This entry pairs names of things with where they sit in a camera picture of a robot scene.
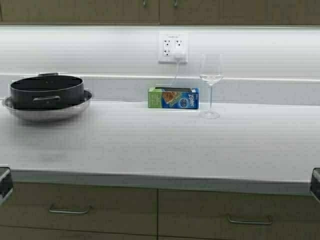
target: charging cable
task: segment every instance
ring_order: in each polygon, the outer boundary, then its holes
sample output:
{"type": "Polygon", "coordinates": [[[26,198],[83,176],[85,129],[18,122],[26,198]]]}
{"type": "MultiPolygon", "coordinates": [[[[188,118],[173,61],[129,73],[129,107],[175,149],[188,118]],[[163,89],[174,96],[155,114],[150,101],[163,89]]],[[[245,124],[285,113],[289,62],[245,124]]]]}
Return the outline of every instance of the charging cable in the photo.
{"type": "Polygon", "coordinates": [[[170,87],[172,87],[176,81],[177,81],[177,75],[179,73],[179,67],[180,67],[180,63],[186,58],[186,53],[184,51],[174,51],[172,53],[174,59],[175,59],[175,63],[176,63],[176,69],[175,69],[175,76],[174,79],[170,85],[170,87]]]}

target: ziploc logo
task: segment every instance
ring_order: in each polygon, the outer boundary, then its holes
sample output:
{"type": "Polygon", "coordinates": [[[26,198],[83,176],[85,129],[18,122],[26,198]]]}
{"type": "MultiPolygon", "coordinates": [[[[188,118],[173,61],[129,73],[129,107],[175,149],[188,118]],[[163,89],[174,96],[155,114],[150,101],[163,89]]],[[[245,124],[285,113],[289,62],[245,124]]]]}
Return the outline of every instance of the ziploc logo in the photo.
{"type": "Polygon", "coordinates": [[[189,102],[191,107],[195,107],[195,96],[193,94],[188,94],[189,96],[189,102]]]}

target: countertop edge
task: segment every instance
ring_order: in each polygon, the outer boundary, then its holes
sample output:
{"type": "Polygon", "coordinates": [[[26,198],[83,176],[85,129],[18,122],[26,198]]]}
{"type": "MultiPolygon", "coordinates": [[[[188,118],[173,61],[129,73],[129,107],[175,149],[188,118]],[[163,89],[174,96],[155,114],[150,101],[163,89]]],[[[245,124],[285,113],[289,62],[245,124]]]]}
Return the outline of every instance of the countertop edge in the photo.
{"type": "Polygon", "coordinates": [[[92,174],[34,170],[12,170],[12,178],[16,183],[68,184],[269,195],[311,195],[309,191],[309,181],[265,181],[231,178],[151,176],[142,174],[92,174]]]}

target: upper cabinet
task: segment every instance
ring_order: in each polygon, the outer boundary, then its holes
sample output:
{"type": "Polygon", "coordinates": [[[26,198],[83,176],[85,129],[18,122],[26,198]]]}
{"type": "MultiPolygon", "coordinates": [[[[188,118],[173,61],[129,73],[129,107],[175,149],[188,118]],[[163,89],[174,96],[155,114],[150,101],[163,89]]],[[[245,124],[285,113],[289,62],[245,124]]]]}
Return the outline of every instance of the upper cabinet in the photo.
{"type": "Polygon", "coordinates": [[[0,0],[5,24],[158,24],[159,0],[0,0]]]}
{"type": "Polygon", "coordinates": [[[160,24],[318,25],[319,0],[161,0],[160,24]]]}
{"type": "Polygon", "coordinates": [[[320,25],[320,0],[0,0],[1,18],[3,24],[320,25]]]}

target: metal handle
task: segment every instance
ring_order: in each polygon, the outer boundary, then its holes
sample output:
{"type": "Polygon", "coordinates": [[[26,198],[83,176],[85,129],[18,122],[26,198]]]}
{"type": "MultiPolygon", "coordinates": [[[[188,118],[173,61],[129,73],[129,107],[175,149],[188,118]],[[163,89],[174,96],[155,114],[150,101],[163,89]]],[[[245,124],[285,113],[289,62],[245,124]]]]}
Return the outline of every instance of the metal handle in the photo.
{"type": "Polygon", "coordinates": [[[320,168],[313,169],[310,193],[320,203],[320,168]]]}
{"type": "Polygon", "coordinates": [[[54,204],[52,204],[49,208],[49,213],[51,213],[51,214],[85,215],[85,214],[88,214],[91,209],[92,209],[91,206],[89,206],[85,210],[80,210],[80,211],[69,210],[69,209],[60,209],[60,208],[54,208],[54,204]]]}
{"type": "Polygon", "coordinates": [[[38,74],[39,77],[40,76],[52,76],[52,75],[56,76],[56,75],[59,75],[59,73],[58,72],[49,72],[49,73],[38,74]]]}
{"type": "Polygon", "coordinates": [[[34,98],[32,101],[33,102],[39,102],[39,101],[49,101],[49,100],[56,100],[56,101],[60,101],[60,97],[59,96],[43,96],[43,97],[36,97],[34,98]]]}
{"type": "Polygon", "coordinates": [[[0,167],[0,206],[10,197],[13,190],[14,184],[10,168],[0,167]]]}
{"type": "Polygon", "coordinates": [[[228,221],[231,224],[246,224],[246,225],[271,225],[273,223],[273,219],[271,216],[267,216],[268,221],[250,221],[250,220],[233,220],[230,215],[228,215],[228,221]]]}

